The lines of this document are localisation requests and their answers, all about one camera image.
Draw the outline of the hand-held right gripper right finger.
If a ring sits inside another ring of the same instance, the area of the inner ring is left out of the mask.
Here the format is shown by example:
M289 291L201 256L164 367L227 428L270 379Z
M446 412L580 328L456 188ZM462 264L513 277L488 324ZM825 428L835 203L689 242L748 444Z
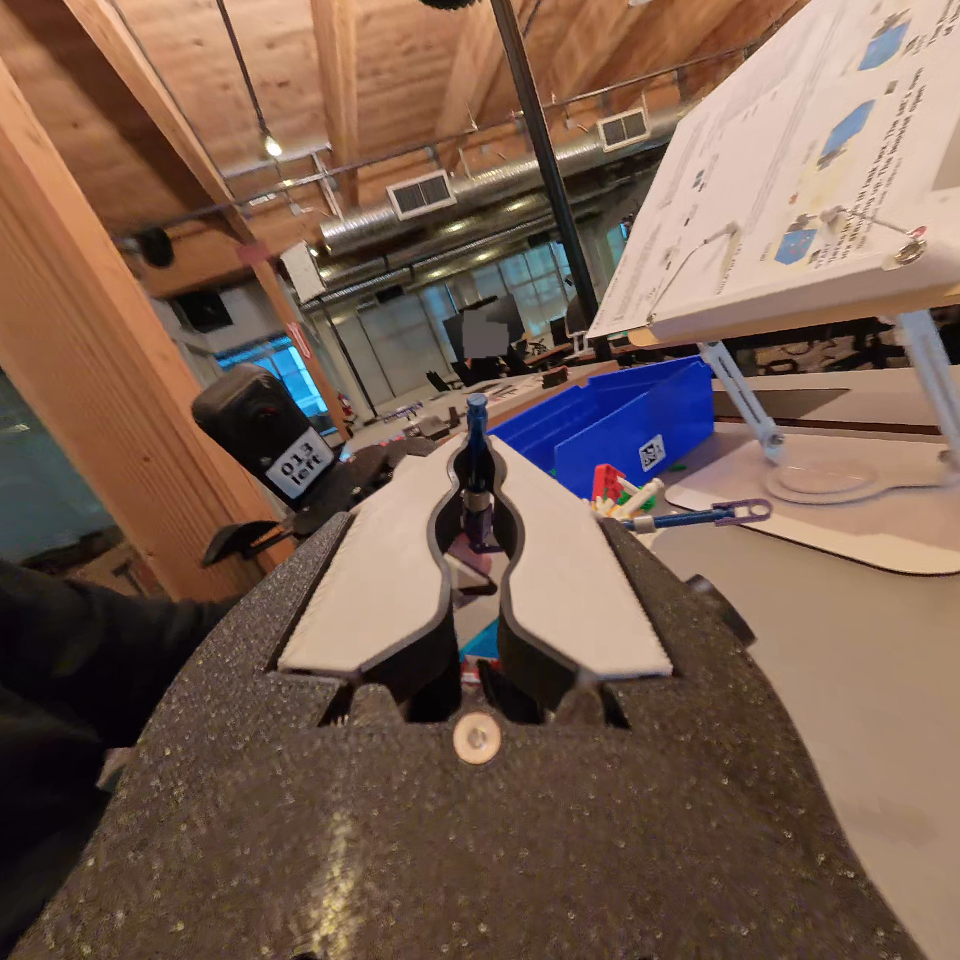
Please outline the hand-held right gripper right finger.
M502 439L490 445L502 469L499 503L517 536L506 592L522 639L602 682L670 676L598 514Z

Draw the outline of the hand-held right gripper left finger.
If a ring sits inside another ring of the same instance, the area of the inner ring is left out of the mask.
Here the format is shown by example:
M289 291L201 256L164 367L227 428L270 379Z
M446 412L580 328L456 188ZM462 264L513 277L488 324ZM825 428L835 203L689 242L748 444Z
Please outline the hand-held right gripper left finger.
M450 440L407 457L351 511L279 654L279 671L334 679L438 679L458 660L445 554L460 530Z

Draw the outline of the colourful construction toy model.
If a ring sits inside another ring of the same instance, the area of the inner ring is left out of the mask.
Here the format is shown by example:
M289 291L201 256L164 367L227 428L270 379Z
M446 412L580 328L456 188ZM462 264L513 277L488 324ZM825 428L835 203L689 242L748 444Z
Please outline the colourful construction toy model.
M496 457L494 459L498 474L497 477L492 476L490 488L491 504L494 507L493 533L503 552L482 556L454 545L462 532L462 490L466 480L462 462L454 462L454 468L461 474L462 480L459 505L460 530L446 551L460 568L471 571L477 582L469 584L453 582L453 606L458 609L471 598L483 597L496 603L496 607L487 611L492 615L490 624L493 627L493 636L486 645L480 644L476 636L467 637L460 630L459 625L456 622L453 623L456 641L460 645L458 672L461 686L466 690L472 687L480 688L485 684L487 675L490 675L519 690L539 707L555 710L558 702L574 687L603 687L609 683L635 681L635 679L602 681L589 676L586 672L574 672L572 668L560 663L554 654L546 654L518 633L516 626L512 623L513 618L510 615L506 591L510 555L512 548L517 545L518 537L516 533L508 532L508 525L512 522L507 519L504 505L499 503L499 476L502 474L502 468L498 466ZM706 623L720 624L730 631L742 645L750 646L755 641L754 633L739 612L704 577L678 581L668 573L666 575L668 586L679 587L679 599L671 601L667 596L668 587L654 585L653 575L642 572L642 564L651 560L652 557L644 544L639 541L638 536L652 535L675 527L681 529L697 525L736 526L762 522L768 520L772 514L772 506L768 501L754 499L717 503L705 510L663 515L640 512L636 516L629 514L620 517L617 514L607 516L603 512L594 511L594 513L598 515L616 558L654 626L673 666L672 674L679 665L679 654L672 654L668 650L671 643L668 633L671 627L667 620L673 606L680 608L680 626L688 626L698 617L704 617Z

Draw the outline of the blue parts bin with tag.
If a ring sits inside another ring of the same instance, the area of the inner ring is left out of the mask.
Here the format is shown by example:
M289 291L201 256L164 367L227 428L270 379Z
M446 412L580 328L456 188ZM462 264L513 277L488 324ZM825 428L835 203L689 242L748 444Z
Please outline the blue parts bin with tag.
M601 374L490 433L578 498L602 465L641 487L713 435L713 372L686 357Z

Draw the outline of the blue toy rod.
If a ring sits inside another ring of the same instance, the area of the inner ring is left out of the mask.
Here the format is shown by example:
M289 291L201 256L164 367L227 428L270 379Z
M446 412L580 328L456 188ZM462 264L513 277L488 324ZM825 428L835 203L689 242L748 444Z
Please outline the blue toy rod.
M471 393L466 400L466 467L462 489L491 493L494 462L488 446L488 398L482 392Z

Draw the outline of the person's left forearm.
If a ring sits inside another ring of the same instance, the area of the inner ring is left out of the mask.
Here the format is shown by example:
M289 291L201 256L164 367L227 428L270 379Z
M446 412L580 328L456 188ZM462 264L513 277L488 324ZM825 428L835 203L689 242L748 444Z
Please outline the person's left forearm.
M191 656L238 604L128 596L1 563L2 690L132 746Z

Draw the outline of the wooden column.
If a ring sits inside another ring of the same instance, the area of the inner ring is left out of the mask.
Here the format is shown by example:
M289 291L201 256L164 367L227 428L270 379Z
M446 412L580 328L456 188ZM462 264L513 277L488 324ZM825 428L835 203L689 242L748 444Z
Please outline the wooden column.
M274 514L196 426L194 374L1 66L2 369L174 599L252 588L292 557L202 567L221 528Z

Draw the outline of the neighbouring grey table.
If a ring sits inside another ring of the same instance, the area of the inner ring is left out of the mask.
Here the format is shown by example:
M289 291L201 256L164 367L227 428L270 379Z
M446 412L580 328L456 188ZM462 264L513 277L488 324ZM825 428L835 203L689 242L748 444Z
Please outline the neighbouring grey table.
M593 377L614 373L618 370L615 361L592 363L583 366L567 366L567 378L563 382L546 388L545 374L525 374L499 380L485 381L473 388L474 392L485 392L487 398L487 417L489 427L504 424L512 417L525 412L574 387L585 387ZM402 436L404 431L418 426L424 419L434 417L451 422L450 410L454 410L459 422L449 426L449 437L465 430L467 396L470 389L448 390L433 398L410 403L385 414L369 425L361 427L342 448L342 458L349 458L359 450L377 446Z

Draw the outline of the black ceiling speaker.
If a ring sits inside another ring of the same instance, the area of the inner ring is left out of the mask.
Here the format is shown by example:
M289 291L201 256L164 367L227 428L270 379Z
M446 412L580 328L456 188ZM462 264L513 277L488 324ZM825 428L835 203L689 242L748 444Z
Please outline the black ceiling speaker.
M132 240L143 261L150 268L167 270L175 262L176 254L171 237L159 226L141 229L132 235Z

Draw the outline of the white air vent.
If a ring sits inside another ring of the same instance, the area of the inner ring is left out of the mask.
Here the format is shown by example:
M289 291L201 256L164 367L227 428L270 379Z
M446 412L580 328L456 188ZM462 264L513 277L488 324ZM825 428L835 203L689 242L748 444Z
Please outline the white air vent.
M605 154L641 144L652 136L648 112L644 106L599 118L596 121L596 131Z
M386 187L387 199L396 219L411 221L457 206L458 199L445 169L408 178Z

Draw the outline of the white stand base board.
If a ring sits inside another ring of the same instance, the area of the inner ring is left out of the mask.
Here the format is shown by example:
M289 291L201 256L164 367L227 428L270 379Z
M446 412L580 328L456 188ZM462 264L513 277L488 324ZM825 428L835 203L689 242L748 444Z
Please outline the white stand base board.
M878 570L958 574L958 468L942 445L799 434L772 462L750 439L666 491L688 511L754 498L772 505L757 532Z

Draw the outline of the black pole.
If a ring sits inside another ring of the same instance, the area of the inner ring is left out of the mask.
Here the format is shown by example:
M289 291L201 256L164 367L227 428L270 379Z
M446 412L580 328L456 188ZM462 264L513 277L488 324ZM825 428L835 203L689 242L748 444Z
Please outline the black pole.
M518 18L510 1L491 1L497 30L531 140L544 189L565 249L571 278L584 320L595 319L598 302L594 282L581 244L569 196L546 126L546 117L524 47Z

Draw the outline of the instruction sheet board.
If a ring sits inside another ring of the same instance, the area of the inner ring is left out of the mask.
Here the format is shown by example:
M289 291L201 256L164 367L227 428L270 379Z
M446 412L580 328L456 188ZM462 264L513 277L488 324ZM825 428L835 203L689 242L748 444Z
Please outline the instruction sheet board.
M808 2L675 128L589 336L958 283L958 2Z

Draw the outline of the black wall speaker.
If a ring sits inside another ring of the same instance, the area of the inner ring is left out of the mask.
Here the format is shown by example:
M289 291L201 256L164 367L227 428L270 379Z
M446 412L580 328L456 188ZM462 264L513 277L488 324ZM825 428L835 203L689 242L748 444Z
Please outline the black wall speaker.
M234 325L234 319L222 295L216 291L197 290L171 297L168 305L184 330L210 335Z

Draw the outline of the white wall sign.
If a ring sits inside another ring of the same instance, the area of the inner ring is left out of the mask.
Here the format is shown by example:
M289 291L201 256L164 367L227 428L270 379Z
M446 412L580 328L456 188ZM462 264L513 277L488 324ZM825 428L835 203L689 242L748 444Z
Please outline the white wall sign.
M301 305L322 298L328 292L317 266L316 250L306 240L289 246L279 256L295 297Z

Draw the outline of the silver ventilation duct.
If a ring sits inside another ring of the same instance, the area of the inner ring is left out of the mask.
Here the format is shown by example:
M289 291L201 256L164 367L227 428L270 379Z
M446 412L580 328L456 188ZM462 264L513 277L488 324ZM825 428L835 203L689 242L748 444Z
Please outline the silver ventilation duct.
M677 105L649 116L651 138L625 149L605 153L597 135L591 132L555 148L562 178L568 181L582 174L624 162L663 146L693 103ZM537 158L533 153L504 162L470 176L449 175L458 203L423 217L401 222L386 197L378 204L361 207L342 219L323 219L318 225L318 244L332 258L352 254L385 243L418 228L483 210L493 203L510 200L544 187Z

